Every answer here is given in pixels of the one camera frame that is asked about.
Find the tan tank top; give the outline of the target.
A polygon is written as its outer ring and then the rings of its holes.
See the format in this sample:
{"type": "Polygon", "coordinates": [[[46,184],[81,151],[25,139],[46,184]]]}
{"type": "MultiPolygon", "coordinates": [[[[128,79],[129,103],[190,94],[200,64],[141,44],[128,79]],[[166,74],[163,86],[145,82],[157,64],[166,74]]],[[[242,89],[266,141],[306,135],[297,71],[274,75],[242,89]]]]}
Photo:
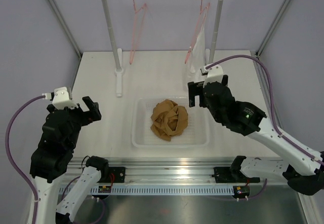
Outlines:
{"type": "Polygon", "coordinates": [[[180,136],[188,127],[188,112],[184,106],[166,99],[158,103],[151,115],[151,131],[158,138],[171,141],[174,136],[180,136]]]}

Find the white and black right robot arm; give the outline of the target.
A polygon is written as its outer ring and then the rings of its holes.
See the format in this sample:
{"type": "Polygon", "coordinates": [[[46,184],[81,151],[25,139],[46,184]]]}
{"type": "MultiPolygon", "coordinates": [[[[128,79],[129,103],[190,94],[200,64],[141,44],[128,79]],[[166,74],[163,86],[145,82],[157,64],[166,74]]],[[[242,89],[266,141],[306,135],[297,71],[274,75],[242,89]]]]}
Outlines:
{"type": "Polygon", "coordinates": [[[259,183],[265,180],[283,181],[293,190],[312,196],[323,189],[323,153],[276,132],[266,113],[249,102],[235,100],[227,86],[228,76],[220,82],[189,82],[189,106],[207,108],[216,123],[230,131],[249,137],[280,156],[280,160],[236,156],[229,167],[215,167],[217,183],[259,183]]]}

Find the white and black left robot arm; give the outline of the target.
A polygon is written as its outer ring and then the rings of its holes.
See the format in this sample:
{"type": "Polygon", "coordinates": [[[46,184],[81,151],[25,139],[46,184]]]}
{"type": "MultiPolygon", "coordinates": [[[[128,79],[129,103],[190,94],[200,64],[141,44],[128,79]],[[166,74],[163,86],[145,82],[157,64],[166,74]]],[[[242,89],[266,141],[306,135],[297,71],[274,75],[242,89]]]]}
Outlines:
{"type": "Polygon", "coordinates": [[[62,109],[47,107],[49,114],[42,126],[43,133],[31,156],[30,175],[38,195],[35,207],[30,210],[32,223],[73,223],[92,186],[109,178],[108,160],[92,156],[72,190],[61,202],[57,201],[81,128],[102,118],[98,103],[89,96],[82,100],[88,111],[78,104],[73,108],[66,104],[62,109]]]}

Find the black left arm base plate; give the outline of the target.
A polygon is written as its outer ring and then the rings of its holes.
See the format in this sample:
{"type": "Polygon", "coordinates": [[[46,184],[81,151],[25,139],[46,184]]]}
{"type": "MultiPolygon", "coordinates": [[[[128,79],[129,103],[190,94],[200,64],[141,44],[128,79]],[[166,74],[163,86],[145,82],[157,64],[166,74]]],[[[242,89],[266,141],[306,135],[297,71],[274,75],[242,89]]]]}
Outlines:
{"type": "Polygon", "coordinates": [[[125,167],[109,167],[108,183],[124,183],[126,176],[125,167]]]}

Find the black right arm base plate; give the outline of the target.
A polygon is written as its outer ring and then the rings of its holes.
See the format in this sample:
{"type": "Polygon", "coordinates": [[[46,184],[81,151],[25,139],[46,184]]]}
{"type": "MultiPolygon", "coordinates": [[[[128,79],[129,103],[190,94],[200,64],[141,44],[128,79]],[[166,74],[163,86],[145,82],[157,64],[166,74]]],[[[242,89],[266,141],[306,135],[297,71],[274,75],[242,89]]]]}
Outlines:
{"type": "Polygon", "coordinates": [[[260,178],[246,177],[231,167],[215,167],[213,176],[216,183],[260,183],[260,178]]]}

